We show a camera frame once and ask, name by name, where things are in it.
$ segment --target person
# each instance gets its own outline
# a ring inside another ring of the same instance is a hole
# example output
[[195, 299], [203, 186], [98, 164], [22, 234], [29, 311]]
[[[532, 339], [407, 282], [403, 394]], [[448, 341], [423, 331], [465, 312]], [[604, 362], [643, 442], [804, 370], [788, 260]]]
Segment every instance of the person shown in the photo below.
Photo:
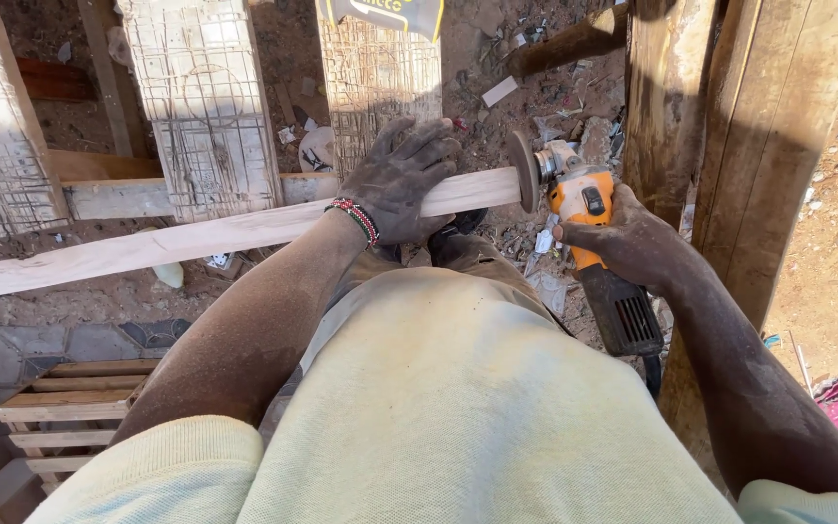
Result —
[[[394, 147], [412, 127], [380, 131], [27, 522], [838, 522], [838, 432], [672, 228], [620, 184], [610, 226], [553, 234], [668, 301], [728, 494], [631, 367], [565, 335], [491, 244], [422, 216], [460, 146], [445, 118]], [[433, 268], [372, 246], [430, 234]]]

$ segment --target shirt sleeve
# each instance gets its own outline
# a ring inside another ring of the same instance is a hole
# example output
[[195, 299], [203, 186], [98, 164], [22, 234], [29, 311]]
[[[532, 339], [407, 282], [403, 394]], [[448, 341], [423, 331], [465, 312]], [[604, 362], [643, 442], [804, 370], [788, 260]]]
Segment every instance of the shirt sleeve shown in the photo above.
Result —
[[739, 494], [746, 524], [838, 524], [838, 493], [816, 495], [772, 480], [754, 480]]
[[101, 452], [25, 522], [232, 524], [262, 455], [261, 435], [229, 417], [164, 423]]

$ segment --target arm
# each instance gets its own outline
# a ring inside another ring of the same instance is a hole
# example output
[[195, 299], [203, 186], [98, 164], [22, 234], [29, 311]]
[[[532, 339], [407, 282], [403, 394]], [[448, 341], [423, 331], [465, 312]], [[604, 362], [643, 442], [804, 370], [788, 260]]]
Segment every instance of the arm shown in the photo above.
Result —
[[[421, 240], [449, 217], [420, 218], [429, 189], [454, 174], [438, 162], [460, 149], [443, 138], [444, 118], [426, 124], [392, 149], [411, 117], [390, 122], [339, 190], [377, 224], [382, 244]], [[258, 426], [299, 363], [332, 291], [367, 247], [360, 225], [327, 211], [301, 237], [251, 269], [173, 345], [123, 420], [112, 444], [162, 423], [225, 415]]]
[[627, 186], [615, 189], [609, 227], [567, 222], [553, 233], [668, 301], [700, 386], [717, 465], [734, 496], [757, 479], [838, 492], [836, 427], [765, 349], [703, 256]]

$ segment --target red black green bracelet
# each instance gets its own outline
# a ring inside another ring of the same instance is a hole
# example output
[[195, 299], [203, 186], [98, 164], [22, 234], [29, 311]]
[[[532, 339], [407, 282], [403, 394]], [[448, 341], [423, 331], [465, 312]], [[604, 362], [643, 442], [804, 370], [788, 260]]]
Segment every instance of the red black green bracelet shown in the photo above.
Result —
[[364, 234], [367, 235], [367, 248], [365, 249], [368, 249], [373, 244], [377, 244], [377, 241], [380, 239], [377, 234], [377, 224], [374, 223], [373, 218], [371, 218], [363, 207], [355, 204], [355, 201], [351, 198], [342, 198], [339, 196], [332, 200], [331, 204], [325, 206], [325, 211], [332, 208], [338, 208], [348, 213], [348, 216], [354, 218], [355, 222], [361, 226]]

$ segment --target forearm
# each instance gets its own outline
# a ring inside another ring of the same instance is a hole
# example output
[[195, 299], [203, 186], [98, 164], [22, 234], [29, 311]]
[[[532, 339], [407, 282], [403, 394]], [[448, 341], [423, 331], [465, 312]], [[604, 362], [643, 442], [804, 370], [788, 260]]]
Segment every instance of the forearm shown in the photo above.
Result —
[[331, 210], [235, 282], [174, 344], [113, 443], [195, 415], [261, 422], [312, 339], [335, 284], [367, 245]]
[[838, 430], [777, 362], [702, 259], [666, 293], [733, 495], [756, 479], [838, 491]]

